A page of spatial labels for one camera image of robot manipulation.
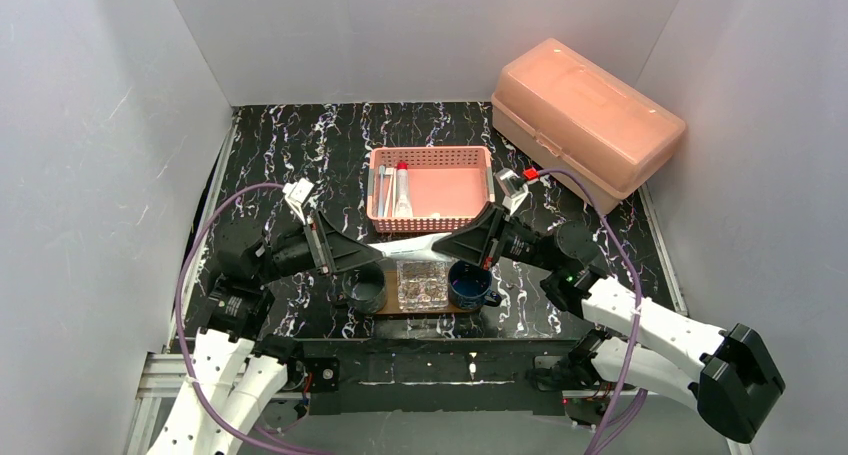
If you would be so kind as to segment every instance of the container handle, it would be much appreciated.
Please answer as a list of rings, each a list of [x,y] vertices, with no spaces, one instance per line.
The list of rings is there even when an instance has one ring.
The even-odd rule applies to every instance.
[[[332,301],[331,305],[333,306],[333,308],[349,308],[350,307],[350,304],[348,303],[347,297],[345,297],[341,293],[336,294],[336,299],[334,301]]]
[[[548,138],[544,133],[539,130],[536,130],[536,141],[539,142],[539,145],[547,148],[548,151],[553,153],[554,155],[562,155],[562,147],[554,143],[550,138]]]

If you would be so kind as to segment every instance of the blue mug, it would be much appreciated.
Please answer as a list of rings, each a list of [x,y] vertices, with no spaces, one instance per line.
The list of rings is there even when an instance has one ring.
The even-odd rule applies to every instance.
[[[492,273],[466,262],[456,262],[448,271],[448,298],[457,308],[476,310],[497,307],[501,296],[492,291]]]

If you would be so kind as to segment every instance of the container lid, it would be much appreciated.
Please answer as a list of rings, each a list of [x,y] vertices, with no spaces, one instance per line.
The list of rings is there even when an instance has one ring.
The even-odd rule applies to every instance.
[[[668,159],[686,124],[562,43],[548,39],[501,72],[493,102],[558,158],[631,193]]]

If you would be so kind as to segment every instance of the red connector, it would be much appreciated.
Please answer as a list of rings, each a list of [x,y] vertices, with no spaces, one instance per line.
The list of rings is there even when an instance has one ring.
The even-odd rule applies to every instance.
[[[524,173],[524,178],[526,178],[528,182],[536,180],[537,178],[539,178],[539,172],[536,171],[536,169],[532,168],[532,167],[528,168],[527,170],[524,170],[523,173]]]

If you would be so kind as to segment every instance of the white backdrop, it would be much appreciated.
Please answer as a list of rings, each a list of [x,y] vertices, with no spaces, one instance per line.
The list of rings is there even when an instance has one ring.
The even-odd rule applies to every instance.
[[[0,0],[0,440],[121,453],[231,110],[172,0]]]
[[[764,337],[756,454],[846,453],[848,0],[680,0],[637,88],[689,123],[649,186],[693,317]]]
[[[174,0],[230,104],[488,100],[556,37],[635,83],[677,0]]]

